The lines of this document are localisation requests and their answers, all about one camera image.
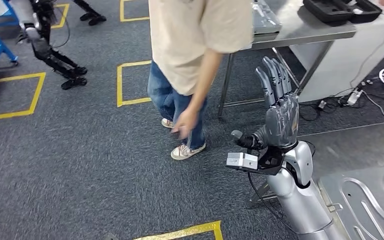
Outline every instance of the metal table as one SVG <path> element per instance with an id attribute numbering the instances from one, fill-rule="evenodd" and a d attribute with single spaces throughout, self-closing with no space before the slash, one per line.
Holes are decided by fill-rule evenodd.
<path id="1" fill-rule="evenodd" d="M 384 167 L 384 123 L 301 136 L 316 146 L 313 178 Z"/>
<path id="2" fill-rule="evenodd" d="M 323 57 L 328 52 L 337 39 L 352 38 L 356 33 L 356 29 L 351 23 L 342 26 L 331 27 L 319 21 L 313 16 L 304 6 L 302 0 L 265 0 L 270 6 L 270 9 L 276 14 L 279 21 L 282 23 L 282 29 L 279 33 L 260 34 L 254 36 L 254 41 L 249 50 L 261 50 L 272 48 L 276 56 L 282 64 L 287 68 L 288 74 L 292 81 L 298 87 L 298 94 L 302 91 L 305 85 L 310 80 L 311 76 L 319 66 Z M 298 82 L 295 75 L 292 73 L 288 64 L 279 54 L 276 48 L 286 47 L 290 45 L 300 45 L 318 42 L 328 42 L 320 51 L 319 56 L 314 61 L 313 65 L 306 72 L 304 77 Z M 229 81 L 231 78 L 232 67 L 235 53 L 228 56 L 227 69 L 224 78 L 223 87 L 221 90 L 220 103 L 218 105 L 218 117 L 222 116 L 223 108 L 263 102 L 264 99 L 251 99 L 237 102 L 225 103 L 228 91 Z"/>

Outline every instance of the silver metal plate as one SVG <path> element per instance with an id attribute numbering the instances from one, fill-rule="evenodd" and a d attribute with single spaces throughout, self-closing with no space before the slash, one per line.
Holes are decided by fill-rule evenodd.
<path id="1" fill-rule="evenodd" d="M 281 30 L 281 22 L 264 0 L 253 0 L 251 6 L 254 34 L 271 34 Z"/>
<path id="2" fill-rule="evenodd" d="M 384 167 L 320 178 L 321 195 L 351 240 L 384 240 Z"/>

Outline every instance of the sneaker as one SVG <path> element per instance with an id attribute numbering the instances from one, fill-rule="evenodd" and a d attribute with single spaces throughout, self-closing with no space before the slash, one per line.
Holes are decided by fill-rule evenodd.
<path id="1" fill-rule="evenodd" d="M 167 118 L 163 118 L 163 119 L 161 120 L 161 124 L 162 124 L 164 127 L 168 128 L 168 129 L 172 129 L 172 128 L 175 127 L 175 124 L 173 123 L 173 121 L 170 121 L 170 120 L 168 120 Z"/>
<path id="2" fill-rule="evenodd" d="M 188 146 L 186 146 L 185 144 L 182 144 L 178 147 L 176 147 L 173 151 L 171 151 L 171 157 L 174 159 L 174 160 L 185 160 L 185 159 L 188 159 L 190 157 L 192 157 L 193 155 L 201 152 L 202 150 L 204 150 L 206 147 L 206 144 L 204 143 L 204 145 L 202 145 L 202 147 L 199 147 L 197 149 L 190 149 Z"/>

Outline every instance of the cable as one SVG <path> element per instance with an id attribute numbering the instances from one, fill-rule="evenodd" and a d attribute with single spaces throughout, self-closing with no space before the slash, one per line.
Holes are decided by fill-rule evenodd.
<path id="1" fill-rule="evenodd" d="M 325 102 L 325 105 L 323 108 L 319 107 L 320 103 L 318 103 L 318 104 L 316 104 L 316 103 L 301 103 L 301 104 L 299 104 L 299 106 L 301 106 L 301 107 L 313 108 L 315 113 L 316 113 L 316 116 L 312 117 L 312 118 L 306 117 L 303 115 L 302 111 L 299 112 L 299 116 L 307 122 L 312 122 L 312 121 L 319 119 L 322 116 L 322 113 L 332 114 L 333 112 L 335 112 L 338 109 L 338 107 L 345 106 L 345 104 L 340 103 L 340 100 L 342 100 L 343 97 L 341 97 L 340 99 L 337 99 L 336 96 L 338 96 L 339 94 L 341 94 L 345 91 L 349 91 L 349 90 L 353 90 L 353 89 L 355 89 L 355 87 L 350 87 L 350 88 L 342 90 L 342 91 L 340 91 L 334 95 L 330 95 L 328 97 L 323 98 L 322 101 Z"/>
<path id="2" fill-rule="evenodd" d="M 355 75 L 355 77 L 349 82 L 349 85 L 351 87 L 353 87 L 353 82 L 359 77 L 361 71 L 363 70 L 363 67 L 364 65 L 366 64 L 366 62 L 384 45 L 384 39 L 383 41 L 379 44 L 379 46 L 377 46 L 374 51 L 372 53 L 370 53 L 370 55 L 368 57 L 365 58 L 365 60 L 362 62 L 362 64 L 360 65 L 360 68 L 358 69 L 358 72 L 357 72 L 357 75 Z"/>
<path id="3" fill-rule="evenodd" d="M 67 39 L 65 40 L 65 42 L 61 45 L 58 45 L 58 46 L 52 46 L 53 48 L 57 49 L 57 48 L 61 48 L 62 46 L 64 46 L 65 44 L 67 44 L 70 40 L 70 36 L 71 36 L 71 30 L 70 30 L 70 25 L 69 25 L 69 22 L 67 21 L 67 18 L 64 17 L 64 14 L 63 14 L 63 11 L 60 9 L 60 7 L 57 7 L 56 9 L 58 9 L 58 11 L 61 13 L 61 16 L 65 22 L 65 24 L 67 25 Z"/>
<path id="4" fill-rule="evenodd" d="M 259 194 L 259 192 L 258 192 L 256 186 L 254 186 L 253 179 L 251 178 L 251 173 L 250 173 L 250 172 L 248 172 L 248 179 L 249 179 L 249 183 L 251 184 L 252 189 L 254 189 L 255 194 L 257 194 L 257 196 L 258 196 L 259 199 L 261 200 L 262 204 L 264 204 L 264 206 L 271 212 L 271 214 L 273 214 L 279 221 L 282 222 L 283 225 L 285 225 L 285 227 L 287 227 L 289 230 L 291 230 L 294 234 L 298 234 L 296 231 L 294 231 L 294 230 L 292 229 L 291 226 L 289 226 L 285 221 L 283 221 L 283 219 L 282 219 L 281 217 L 279 217 L 279 216 L 275 213 L 275 211 L 274 211 L 273 209 L 271 209 L 270 207 L 268 207 L 268 206 L 266 205 L 266 202 L 264 202 L 264 200 L 263 200 L 263 198 L 261 197 L 261 195 Z"/>
<path id="5" fill-rule="evenodd" d="M 380 111 L 382 112 L 382 114 L 383 114 L 383 116 L 384 116 L 384 109 L 383 109 L 379 104 L 377 104 L 375 101 L 373 101 L 373 99 L 371 99 L 371 98 L 369 97 L 369 95 L 368 95 L 365 91 L 363 91 L 363 93 L 364 93 L 364 95 L 367 97 L 367 99 L 370 100 L 370 102 L 372 102 L 374 105 L 376 105 L 376 106 L 380 109 Z"/>

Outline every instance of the silver robotic arm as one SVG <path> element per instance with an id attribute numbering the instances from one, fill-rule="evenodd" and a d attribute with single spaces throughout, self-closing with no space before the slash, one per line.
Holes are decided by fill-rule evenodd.
<path id="1" fill-rule="evenodd" d="M 262 62 L 265 71 L 260 67 L 255 71 L 268 107 L 265 125 L 248 136 L 239 130 L 232 132 L 235 143 L 246 148 L 247 153 L 229 153 L 226 166 L 248 172 L 255 190 L 246 203 L 248 208 L 274 197 L 290 222 L 288 228 L 300 240 L 344 240 L 312 180 L 312 151 L 306 142 L 297 140 L 299 104 L 285 67 L 268 57 Z M 256 189 L 251 173 L 267 175 L 266 183 Z M 269 189 L 273 194 L 261 197 Z"/>

